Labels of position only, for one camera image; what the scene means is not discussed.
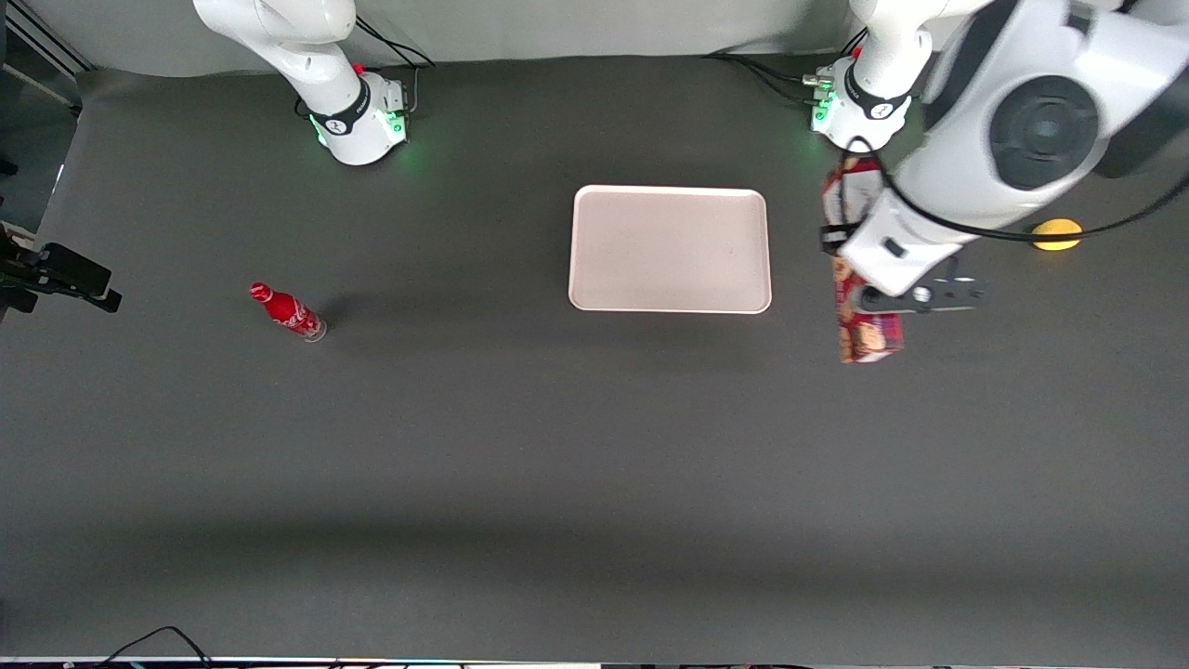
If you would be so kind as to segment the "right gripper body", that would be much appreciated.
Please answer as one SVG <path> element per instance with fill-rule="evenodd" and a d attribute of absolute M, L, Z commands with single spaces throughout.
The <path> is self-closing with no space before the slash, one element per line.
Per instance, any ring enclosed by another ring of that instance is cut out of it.
<path fill-rule="evenodd" d="M 1 225 L 1 274 L 12 280 L 37 280 L 34 236 L 20 226 Z"/>

